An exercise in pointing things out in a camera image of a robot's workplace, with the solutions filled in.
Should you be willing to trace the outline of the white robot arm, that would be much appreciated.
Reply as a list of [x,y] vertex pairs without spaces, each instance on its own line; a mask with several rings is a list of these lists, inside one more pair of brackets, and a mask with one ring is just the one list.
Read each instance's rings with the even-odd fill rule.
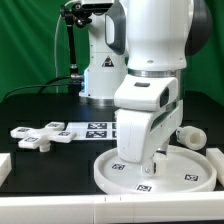
[[106,53],[85,73],[81,96],[112,100],[117,147],[98,157],[94,174],[101,175],[114,158],[153,173],[153,156],[182,122],[180,72],[186,58],[207,42],[211,14],[204,0],[116,0],[105,14],[105,44],[116,55],[128,55],[121,81],[104,78]]

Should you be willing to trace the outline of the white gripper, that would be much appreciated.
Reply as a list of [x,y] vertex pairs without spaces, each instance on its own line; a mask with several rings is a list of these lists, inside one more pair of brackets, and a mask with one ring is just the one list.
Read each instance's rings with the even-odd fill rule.
[[153,154],[166,155],[170,136],[181,125],[183,101],[168,111],[145,112],[119,109],[117,112],[117,149],[119,157],[127,162],[143,164],[147,175],[156,173]]

